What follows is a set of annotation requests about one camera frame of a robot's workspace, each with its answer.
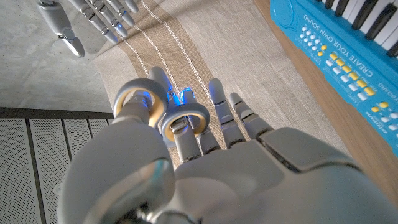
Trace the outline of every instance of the toy keyboard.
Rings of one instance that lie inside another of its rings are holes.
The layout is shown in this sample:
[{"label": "toy keyboard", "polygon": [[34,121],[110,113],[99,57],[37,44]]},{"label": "toy keyboard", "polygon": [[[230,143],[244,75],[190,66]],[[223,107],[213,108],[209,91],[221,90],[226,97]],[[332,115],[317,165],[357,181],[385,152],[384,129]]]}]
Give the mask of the toy keyboard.
[{"label": "toy keyboard", "polygon": [[272,20],[396,156],[397,8],[398,0],[271,0]]}]

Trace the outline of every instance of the concrete floor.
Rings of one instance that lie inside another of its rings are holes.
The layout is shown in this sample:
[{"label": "concrete floor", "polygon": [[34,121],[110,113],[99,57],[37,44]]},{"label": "concrete floor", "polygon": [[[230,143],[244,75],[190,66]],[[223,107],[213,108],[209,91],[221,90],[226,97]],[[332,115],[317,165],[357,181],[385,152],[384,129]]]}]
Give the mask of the concrete floor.
[{"label": "concrete floor", "polygon": [[0,107],[111,112],[92,63],[106,39],[67,0],[60,2],[84,58],[58,40],[35,1],[0,1]]}]

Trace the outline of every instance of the metal vent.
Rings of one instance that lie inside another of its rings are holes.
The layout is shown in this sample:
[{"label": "metal vent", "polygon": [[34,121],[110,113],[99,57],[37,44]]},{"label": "metal vent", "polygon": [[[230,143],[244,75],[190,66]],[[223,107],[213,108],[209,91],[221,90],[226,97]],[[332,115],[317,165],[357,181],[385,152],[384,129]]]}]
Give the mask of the metal vent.
[{"label": "metal vent", "polygon": [[90,129],[93,137],[96,136],[102,129],[104,129],[108,125],[106,120],[88,120],[88,122],[90,124]]},{"label": "metal vent", "polygon": [[32,140],[47,224],[57,223],[57,200],[69,157],[60,119],[31,119]]},{"label": "metal vent", "polygon": [[70,152],[73,156],[91,140],[90,130],[86,119],[64,119],[65,130],[67,131]]},{"label": "metal vent", "polygon": [[0,223],[40,223],[25,119],[0,119]]}]

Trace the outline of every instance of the robotic hand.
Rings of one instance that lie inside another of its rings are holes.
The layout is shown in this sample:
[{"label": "robotic hand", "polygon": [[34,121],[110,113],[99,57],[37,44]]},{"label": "robotic hand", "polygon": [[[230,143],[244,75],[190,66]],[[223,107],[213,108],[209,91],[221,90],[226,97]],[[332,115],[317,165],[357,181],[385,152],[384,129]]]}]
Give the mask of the robotic hand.
[{"label": "robotic hand", "polygon": [[[161,68],[150,76],[120,89],[112,125],[73,158],[59,223],[398,223],[396,208],[333,147],[296,129],[273,129],[232,93],[246,142],[213,79],[228,148],[220,150],[193,92],[182,91],[180,103]],[[171,146],[183,162],[175,170]]]},{"label": "robotic hand", "polygon": [[[89,0],[89,5],[85,0],[69,0],[85,18],[87,18],[110,42],[117,44],[118,38],[110,31],[107,25],[98,17],[98,11],[114,27],[116,32],[122,37],[127,37],[127,30],[113,15],[111,10],[105,5],[103,0]],[[129,26],[134,26],[134,19],[125,10],[118,0],[106,0],[112,8],[122,17]],[[138,12],[137,4],[134,0],[124,0],[132,12]],[[38,0],[38,8],[43,18],[50,26],[54,34],[62,39],[68,48],[77,57],[84,57],[85,50],[78,37],[72,31],[72,26],[58,0]]]}]

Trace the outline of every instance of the piano key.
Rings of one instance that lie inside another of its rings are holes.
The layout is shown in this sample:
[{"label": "piano key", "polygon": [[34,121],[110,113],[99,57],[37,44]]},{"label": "piano key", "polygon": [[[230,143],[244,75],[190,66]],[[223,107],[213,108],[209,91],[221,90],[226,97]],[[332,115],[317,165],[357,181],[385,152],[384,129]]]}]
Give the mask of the piano key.
[{"label": "piano key", "polygon": [[373,40],[384,28],[384,26],[390,21],[396,10],[397,8],[395,7],[395,5],[391,3],[388,4],[374,21],[373,25],[366,33],[365,38],[367,38],[368,40]]},{"label": "piano key", "polygon": [[333,5],[331,5],[331,10],[336,11],[337,5],[338,5],[339,2],[340,2],[340,0],[335,0],[333,2]]},{"label": "piano key", "polygon": [[398,27],[393,31],[393,33],[384,41],[381,45],[382,48],[390,50],[390,48],[398,41]]},{"label": "piano key", "polygon": [[353,22],[352,28],[357,30],[362,27],[369,14],[372,13],[374,6],[377,4],[377,0],[366,0],[362,5],[361,10],[359,10],[358,15]]},{"label": "piano key", "polygon": [[365,0],[357,0],[355,5],[353,6],[353,9],[351,13],[347,17],[347,21],[352,24],[355,21],[356,16],[358,15],[359,11],[361,10],[363,4],[365,3]]},{"label": "piano key", "polygon": [[366,18],[365,22],[361,26],[361,31],[364,34],[367,34],[369,29],[372,27],[374,22],[376,21],[377,17],[381,14],[384,8],[389,4],[393,3],[394,0],[378,0],[376,5],[374,5],[373,10]]},{"label": "piano key", "polygon": [[398,56],[398,41],[394,46],[390,48],[390,50],[387,52],[387,55],[390,57],[397,57]]},{"label": "piano key", "polygon": [[337,7],[335,9],[335,16],[342,16],[349,0],[340,0],[337,4]]},{"label": "piano key", "polygon": [[[398,8],[398,1],[394,2],[396,8]],[[384,28],[376,36],[374,41],[379,45],[382,45],[384,41],[392,34],[392,32],[398,27],[398,12],[394,13],[391,19],[387,22]]]},{"label": "piano key", "polygon": [[325,8],[330,9],[333,5],[334,0],[326,0]]}]

